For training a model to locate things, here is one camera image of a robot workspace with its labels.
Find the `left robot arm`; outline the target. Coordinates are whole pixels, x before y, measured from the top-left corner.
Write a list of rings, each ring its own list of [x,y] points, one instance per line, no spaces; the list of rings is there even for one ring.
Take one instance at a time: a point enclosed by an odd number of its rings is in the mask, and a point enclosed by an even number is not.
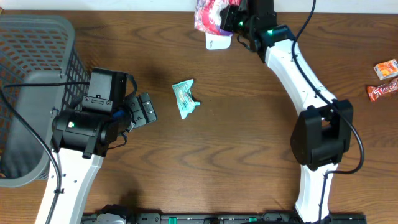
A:
[[[92,183],[119,135],[157,120],[148,93],[128,95],[111,114],[67,109],[53,121],[49,168],[36,223],[80,223]]]

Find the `purple red snack packet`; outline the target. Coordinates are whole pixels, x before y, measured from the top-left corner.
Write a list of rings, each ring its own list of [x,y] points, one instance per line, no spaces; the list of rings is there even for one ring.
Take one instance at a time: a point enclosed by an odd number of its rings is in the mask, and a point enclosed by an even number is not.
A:
[[[207,34],[232,36],[221,29],[220,12],[228,6],[239,6],[241,0],[197,0],[194,13],[194,28]]]

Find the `orange red snack packet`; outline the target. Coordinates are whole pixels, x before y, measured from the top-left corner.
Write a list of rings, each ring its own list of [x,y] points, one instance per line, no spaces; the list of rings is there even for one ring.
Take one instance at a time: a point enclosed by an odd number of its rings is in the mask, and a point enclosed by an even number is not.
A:
[[[397,91],[397,78],[394,78],[389,83],[385,83],[380,86],[367,86],[366,91],[370,101],[374,102],[381,96]]]

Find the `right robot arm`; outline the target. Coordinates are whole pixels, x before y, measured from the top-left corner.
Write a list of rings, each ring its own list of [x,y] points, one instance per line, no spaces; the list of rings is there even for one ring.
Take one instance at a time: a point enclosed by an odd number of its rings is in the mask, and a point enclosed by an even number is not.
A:
[[[290,147],[300,164],[300,191],[294,213],[281,220],[332,223],[328,198],[354,133],[352,104],[323,86],[301,54],[299,36],[277,23],[273,1],[224,6],[219,15],[221,29],[248,40],[245,48],[276,74],[297,112]]]

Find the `white orange small packet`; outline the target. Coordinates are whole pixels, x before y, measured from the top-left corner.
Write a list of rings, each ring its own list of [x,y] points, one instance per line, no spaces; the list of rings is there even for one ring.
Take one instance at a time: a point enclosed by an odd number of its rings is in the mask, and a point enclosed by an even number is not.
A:
[[[392,59],[374,66],[374,71],[380,80],[397,76],[397,60]]]

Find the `teal wipes packet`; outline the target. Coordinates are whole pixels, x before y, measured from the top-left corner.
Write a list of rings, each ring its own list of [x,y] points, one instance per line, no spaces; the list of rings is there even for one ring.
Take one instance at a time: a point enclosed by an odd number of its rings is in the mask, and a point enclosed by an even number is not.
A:
[[[194,80],[190,79],[172,85],[182,119],[185,119],[190,113],[193,113],[197,106],[201,105],[199,101],[195,101],[192,97],[191,87],[193,84]]]

